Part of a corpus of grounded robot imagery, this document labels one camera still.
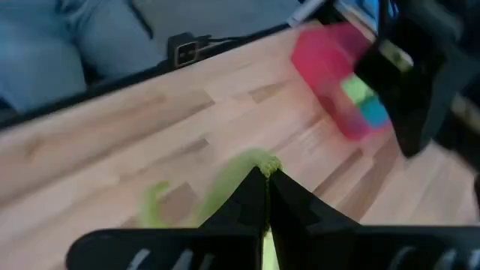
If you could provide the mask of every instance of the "gray floor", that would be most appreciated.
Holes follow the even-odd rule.
[[[297,0],[133,0],[162,51],[167,38],[182,32],[215,38],[249,35],[288,18]]]

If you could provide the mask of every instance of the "pink container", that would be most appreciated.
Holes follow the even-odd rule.
[[[353,65],[371,42],[353,25],[310,28],[300,34],[292,63],[315,93],[325,111],[350,140],[360,140],[373,129],[341,88]]]

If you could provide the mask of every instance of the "wood grain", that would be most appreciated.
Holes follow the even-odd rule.
[[[0,133],[0,269],[63,269],[82,234],[136,227],[159,181],[173,226],[239,152],[273,151],[309,191],[364,224],[473,224],[473,173],[432,144],[404,160],[391,129],[350,142],[290,63],[302,28]]]

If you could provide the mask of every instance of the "blue jeans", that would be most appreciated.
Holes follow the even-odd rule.
[[[125,0],[0,1],[0,96],[19,113],[86,91],[83,64],[115,79],[162,58]]]

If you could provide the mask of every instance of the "wooden surface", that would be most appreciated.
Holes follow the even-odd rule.
[[[473,224],[473,172],[435,145],[413,160],[391,130],[337,131],[290,63],[298,30],[0,134],[0,269],[63,269],[82,234],[135,227],[142,192],[180,226],[221,164],[270,149],[309,191],[363,224]]]

